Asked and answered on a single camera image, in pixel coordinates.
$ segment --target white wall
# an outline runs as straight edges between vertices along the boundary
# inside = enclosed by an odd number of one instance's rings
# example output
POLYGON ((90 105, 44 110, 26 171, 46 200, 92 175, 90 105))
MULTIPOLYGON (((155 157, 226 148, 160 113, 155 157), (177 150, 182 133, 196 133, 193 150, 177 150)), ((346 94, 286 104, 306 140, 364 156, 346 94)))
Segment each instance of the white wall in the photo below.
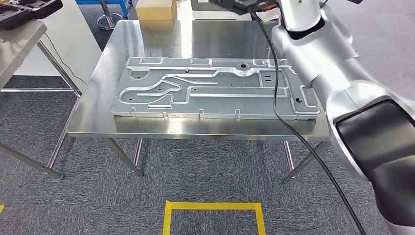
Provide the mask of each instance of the white wall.
MULTIPOLYGON (((47 27, 46 33, 53 41, 62 60, 76 76, 88 83, 102 52, 75 0, 62 0, 62 3, 64 5, 62 9, 42 21, 47 27)), ((43 36, 41 41, 61 62, 49 39, 43 36)), ((61 66, 83 91, 85 84, 73 77, 65 65, 61 63, 61 66)), ((15 75, 59 76, 59 73, 36 47, 16 70, 15 75)))

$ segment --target blue frame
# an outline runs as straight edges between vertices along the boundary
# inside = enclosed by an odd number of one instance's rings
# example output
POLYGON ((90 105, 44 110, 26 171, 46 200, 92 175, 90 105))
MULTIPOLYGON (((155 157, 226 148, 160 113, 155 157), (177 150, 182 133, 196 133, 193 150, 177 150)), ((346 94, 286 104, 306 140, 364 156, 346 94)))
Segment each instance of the blue frame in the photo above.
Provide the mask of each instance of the blue frame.
MULTIPOLYGON (((101 4, 98 0, 76 0, 78 5, 97 5, 101 4)), ((121 6, 122 14, 124 17, 128 16, 128 10, 125 6, 125 0, 105 0, 106 4, 119 4, 121 6)))

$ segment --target black tool case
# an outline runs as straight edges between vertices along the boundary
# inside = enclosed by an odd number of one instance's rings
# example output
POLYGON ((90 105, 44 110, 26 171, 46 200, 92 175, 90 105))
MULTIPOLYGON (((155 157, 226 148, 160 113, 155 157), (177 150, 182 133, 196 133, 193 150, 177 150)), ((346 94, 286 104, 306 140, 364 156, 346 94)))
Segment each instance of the black tool case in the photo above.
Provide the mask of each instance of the black tool case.
POLYGON ((0 30, 15 28, 31 19, 43 19, 63 7, 61 0, 19 0, 0 3, 0 30))

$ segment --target table top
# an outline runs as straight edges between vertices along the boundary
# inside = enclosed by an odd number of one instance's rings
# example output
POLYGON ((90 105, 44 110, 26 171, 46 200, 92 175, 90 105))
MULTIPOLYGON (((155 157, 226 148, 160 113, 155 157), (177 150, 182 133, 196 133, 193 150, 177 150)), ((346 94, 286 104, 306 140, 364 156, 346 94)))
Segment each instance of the table top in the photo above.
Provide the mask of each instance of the table top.
MULTIPOLYGON (((272 24, 266 25, 271 31, 272 24)), ((256 58, 269 48, 254 21, 119 21, 66 131, 74 137, 297 141, 278 120, 119 117, 110 110, 128 58, 256 58)), ((324 115, 290 124, 309 141, 328 141, 324 115)))
POLYGON ((41 21, 29 21, 12 30, 0 30, 0 89, 45 32, 46 26, 41 21))

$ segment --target robotic arm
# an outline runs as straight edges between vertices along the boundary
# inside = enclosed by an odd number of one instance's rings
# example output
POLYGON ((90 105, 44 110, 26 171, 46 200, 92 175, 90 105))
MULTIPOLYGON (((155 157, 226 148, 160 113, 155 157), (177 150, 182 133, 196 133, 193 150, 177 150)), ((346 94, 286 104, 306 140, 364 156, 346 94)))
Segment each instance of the robotic arm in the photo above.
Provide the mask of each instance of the robotic arm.
POLYGON ((316 92, 334 150, 351 172, 372 183, 392 234, 414 235, 415 111, 360 65, 350 33, 330 9, 320 9, 318 0, 211 1, 238 14, 280 7, 272 42, 316 92))

